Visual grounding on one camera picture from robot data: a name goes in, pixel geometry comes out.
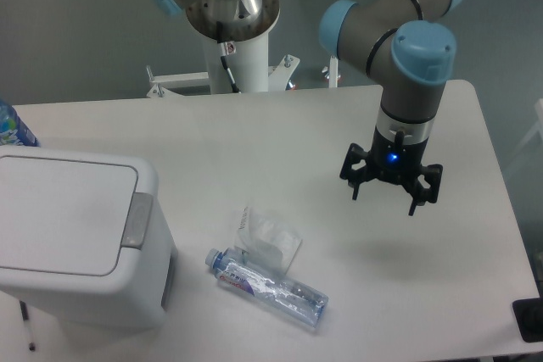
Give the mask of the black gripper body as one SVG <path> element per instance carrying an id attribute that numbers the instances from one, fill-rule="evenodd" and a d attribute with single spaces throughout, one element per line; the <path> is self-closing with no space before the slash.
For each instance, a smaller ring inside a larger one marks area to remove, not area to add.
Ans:
<path id="1" fill-rule="evenodd" d="M 422 165 L 423 155 L 428 140 L 409 145 L 395 146 L 383 136 L 378 129 L 374 130 L 372 146 L 366 161 L 367 181 L 377 179 L 394 185 L 412 184 L 424 177 L 427 168 Z"/>

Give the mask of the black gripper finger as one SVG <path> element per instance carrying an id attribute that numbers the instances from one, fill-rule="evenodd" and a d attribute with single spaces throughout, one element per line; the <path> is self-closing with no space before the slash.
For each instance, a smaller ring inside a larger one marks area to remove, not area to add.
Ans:
<path id="1" fill-rule="evenodd" d="M 414 215 L 417 207 L 438 201 L 442 174 L 442 164 L 428 166 L 420 164 L 414 171 L 403 177 L 402 186 L 411 195 L 409 216 Z"/>
<path id="2" fill-rule="evenodd" d="M 352 200 L 358 198 L 360 185 L 377 178 L 377 167 L 372 153 L 356 143 L 348 147 L 339 177 L 353 189 Z"/>

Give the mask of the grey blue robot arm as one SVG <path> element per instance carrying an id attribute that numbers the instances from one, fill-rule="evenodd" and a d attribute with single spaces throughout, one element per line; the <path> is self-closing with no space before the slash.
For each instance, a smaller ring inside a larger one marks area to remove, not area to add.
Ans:
<path id="1" fill-rule="evenodd" d="M 379 180 L 403 187 L 413 208 L 437 201 L 443 168 L 422 159 L 456 57 L 456 39 L 439 19 L 461 1 L 339 0 L 323 14 L 322 47 L 383 89 L 371 148 L 350 145 L 340 171 L 353 189 Z M 154 2 L 165 14 L 184 13 L 202 36 L 212 92 L 271 90 L 268 35 L 278 0 Z"/>

